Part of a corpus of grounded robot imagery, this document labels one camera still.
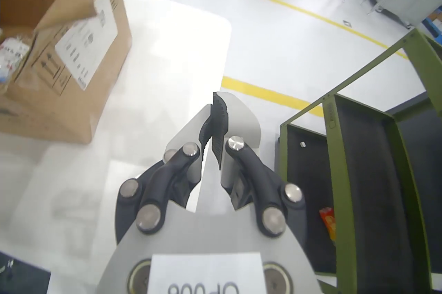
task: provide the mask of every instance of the silver screw head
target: silver screw head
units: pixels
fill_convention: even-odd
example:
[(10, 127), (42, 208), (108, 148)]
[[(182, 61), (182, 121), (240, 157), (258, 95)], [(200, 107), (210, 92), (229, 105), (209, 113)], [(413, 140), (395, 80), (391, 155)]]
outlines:
[(195, 156), (198, 152), (198, 145), (195, 142), (187, 142), (183, 146), (183, 152), (186, 156)]
[(168, 149), (166, 152), (164, 152), (163, 155), (163, 162), (166, 163), (168, 162), (173, 155), (175, 155), (176, 153), (176, 149)]
[(139, 231), (146, 233), (156, 228), (160, 219), (161, 210), (155, 204), (147, 204), (138, 211), (135, 222)]
[(302, 190), (290, 182), (284, 187), (284, 193), (286, 193), (287, 199), (293, 203), (298, 203), (302, 199)]
[(126, 180), (120, 186), (120, 195), (123, 198), (131, 198), (137, 193), (138, 187), (139, 185), (136, 179)]
[(286, 218), (278, 208), (268, 207), (262, 213), (262, 224), (270, 233), (280, 235), (286, 229)]
[(234, 149), (235, 151), (239, 151), (240, 149), (242, 149), (244, 147), (244, 139), (242, 137), (238, 137), (238, 136), (231, 136), (229, 138), (229, 147), (231, 149)]
[(277, 263), (263, 265), (267, 294), (293, 294), (289, 273)]
[(150, 260), (143, 260), (132, 269), (127, 280), (128, 293), (146, 294), (150, 276)]

